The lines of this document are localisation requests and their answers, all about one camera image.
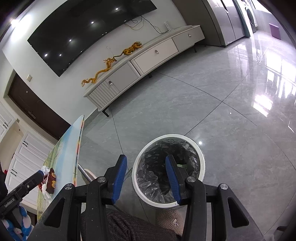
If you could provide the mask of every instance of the pants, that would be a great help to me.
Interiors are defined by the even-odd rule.
[[[173,230],[156,227],[140,218],[106,209],[111,241],[177,241]],[[86,241],[85,212],[81,214],[81,236]]]

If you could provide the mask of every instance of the triangular cutout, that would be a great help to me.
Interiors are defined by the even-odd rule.
[[[64,209],[64,204],[65,204],[65,199],[62,198],[57,203],[57,205],[55,206],[55,208],[53,209],[53,211],[50,213],[50,215],[48,216],[48,218],[44,221],[44,225],[45,226],[59,228],[59,226],[61,225],[61,219],[62,219],[62,213],[63,213],[63,209]]]
[[[227,201],[228,201],[228,207],[229,207],[232,226],[234,228],[248,226],[249,221],[247,220],[243,212],[240,210],[240,208],[237,206],[235,201],[232,198],[228,198]]]

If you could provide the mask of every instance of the refrigerator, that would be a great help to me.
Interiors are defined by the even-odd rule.
[[[232,0],[172,0],[187,25],[200,25],[202,44],[227,46],[245,36]]]

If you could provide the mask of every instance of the black flat screen tv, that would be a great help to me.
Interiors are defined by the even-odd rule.
[[[68,0],[38,26],[28,42],[61,76],[108,32],[155,9],[151,0]]]

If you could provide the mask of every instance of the yellow figurine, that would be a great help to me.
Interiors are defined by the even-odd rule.
[[[113,58],[108,58],[108,59],[105,59],[105,63],[107,65],[107,68],[105,69],[102,69],[100,70],[99,72],[96,73],[96,76],[94,78],[89,78],[88,80],[83,80],[81,82],[81,85],[84,86],[85,83],[89,83],[89,82],[92,82],[93,84],[96,83],[97,81],[97,78],[98,78],[98,75],[102,72],[107,72],[109,71],[111,68],[112,68],[112,63],[113,62],[116,62],[117,60],[115,59],[115,57],[120,57],[122,56],[123,54],[124,55],[131,55],[133,53],[133,51],[137,50],[138,48],[142,48],[142,43],[141,42],[134,42],[132,46],[130,46],[129,48],[125,49],[122,51],[121,55],[117,55],[117,56],[113,56]]]

